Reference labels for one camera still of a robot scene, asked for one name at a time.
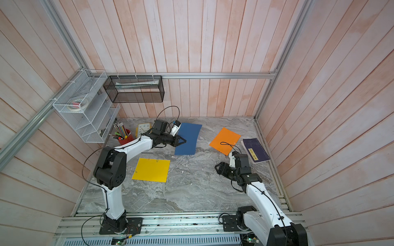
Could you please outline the blue paper document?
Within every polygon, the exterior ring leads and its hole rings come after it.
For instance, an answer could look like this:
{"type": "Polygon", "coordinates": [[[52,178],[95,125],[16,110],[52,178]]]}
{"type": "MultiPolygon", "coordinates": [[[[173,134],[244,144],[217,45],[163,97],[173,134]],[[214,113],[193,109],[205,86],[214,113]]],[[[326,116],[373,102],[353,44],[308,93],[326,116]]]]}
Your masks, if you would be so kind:
{"type": "Polygon", "coordinates": [[[197,139],[202,125],[182,123],[178,136],[186,140],[185,143],[175,148],[175,155],[194,155],[196,153],[197,139]]]}

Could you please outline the orange paper document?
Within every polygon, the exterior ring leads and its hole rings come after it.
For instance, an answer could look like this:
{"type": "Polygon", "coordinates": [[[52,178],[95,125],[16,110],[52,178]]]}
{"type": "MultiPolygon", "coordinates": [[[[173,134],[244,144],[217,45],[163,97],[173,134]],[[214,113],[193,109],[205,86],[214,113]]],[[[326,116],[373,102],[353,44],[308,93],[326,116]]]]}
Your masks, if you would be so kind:
{"type": "Polygon", "coordinates": [[[228,155],[233,150],[232,146],[234,146],[240,138],[240,134],[223,128],[209,145],[220,153],[228,155]]]}

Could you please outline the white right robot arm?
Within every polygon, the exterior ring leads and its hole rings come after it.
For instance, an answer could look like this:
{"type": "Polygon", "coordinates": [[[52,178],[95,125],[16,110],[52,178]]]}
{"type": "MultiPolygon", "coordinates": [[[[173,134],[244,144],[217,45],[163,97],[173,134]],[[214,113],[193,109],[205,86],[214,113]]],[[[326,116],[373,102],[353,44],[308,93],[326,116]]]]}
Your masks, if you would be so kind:
{"type": "Polygon", "coordinates": [[[273,201],[261,177],[252,173],[246,154],[238,151],[229,153],[230,163],[221,162],[214,168],[216,172],[235,181],[243,192],[253,201],[253,206],[239,207],[237,226],[250,229],[265,246],[307,246],[306,229],[294,223],[273,201]]]}

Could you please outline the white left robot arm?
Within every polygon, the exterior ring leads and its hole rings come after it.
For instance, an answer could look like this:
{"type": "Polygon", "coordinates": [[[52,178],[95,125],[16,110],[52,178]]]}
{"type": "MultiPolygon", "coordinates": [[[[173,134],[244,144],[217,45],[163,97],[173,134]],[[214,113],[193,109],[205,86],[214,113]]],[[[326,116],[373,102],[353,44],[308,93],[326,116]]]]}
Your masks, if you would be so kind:
{"type": "Polygon", "coordinates": [[[166,121],[155,120],[153,127],[142,133],[139,138],[119,147],[104,147],[101,151],[93,176],[103,191],[106,205],[103,227],[109,228],[116,234],[123,233],[127,229],[128,221],[121,192],[121,185],[126,178],[127,162],[158,145],[177,147],[187,142],[178,135],[182,125],[180,121],[174,121],[170,132],[167,132],[169,125],[170,123],[166,121]]]}

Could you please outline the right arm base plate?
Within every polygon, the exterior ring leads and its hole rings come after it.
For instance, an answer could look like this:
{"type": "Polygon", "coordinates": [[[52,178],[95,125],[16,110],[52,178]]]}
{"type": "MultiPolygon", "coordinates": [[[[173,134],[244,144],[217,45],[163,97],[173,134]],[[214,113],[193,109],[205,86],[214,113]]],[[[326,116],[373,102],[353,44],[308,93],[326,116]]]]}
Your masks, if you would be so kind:
{"type": "Polygon", "coordinates": [[[237,209],[235,215],[222,213],[218,217],[219,224],[223,226],[225,232],[248,231],[243,216],[251,211],[256,212],[257,209],[254,206],[243,206],[237,209]]]}

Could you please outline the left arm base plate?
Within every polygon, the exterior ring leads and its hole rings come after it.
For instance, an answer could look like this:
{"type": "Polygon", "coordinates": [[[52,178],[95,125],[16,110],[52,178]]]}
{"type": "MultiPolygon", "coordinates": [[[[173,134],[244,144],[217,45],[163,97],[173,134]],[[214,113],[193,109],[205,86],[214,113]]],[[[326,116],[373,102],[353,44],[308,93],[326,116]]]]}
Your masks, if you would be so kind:
{"type": "Polygon", "coordinates": [[[114,220],[105,215],[99,234],[140,234],[142,222],[143,218],[141,217],[120,217],[118,220],[114,220]]]}

